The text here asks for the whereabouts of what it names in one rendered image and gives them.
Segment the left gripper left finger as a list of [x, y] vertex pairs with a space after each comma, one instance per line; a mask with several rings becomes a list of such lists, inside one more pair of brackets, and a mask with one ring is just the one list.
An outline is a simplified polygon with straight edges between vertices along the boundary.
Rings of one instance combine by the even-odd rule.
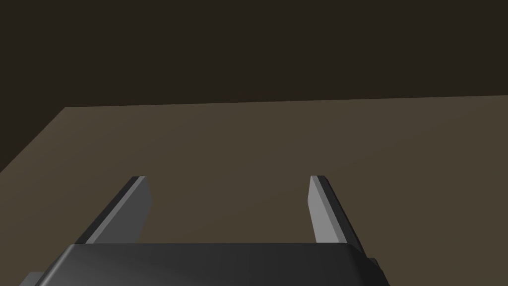
[[76, 244], [138, 242], [151, 206], [152, 196], [146, 177], [131, 177]]

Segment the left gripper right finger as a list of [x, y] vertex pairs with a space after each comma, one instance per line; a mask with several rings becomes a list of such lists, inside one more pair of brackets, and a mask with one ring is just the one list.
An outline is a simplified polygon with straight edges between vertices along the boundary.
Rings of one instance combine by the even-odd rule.
[[310, 177], [307, 204], [317, 243], [347, 243], [360, 253], [364, 248], [325, 176]]

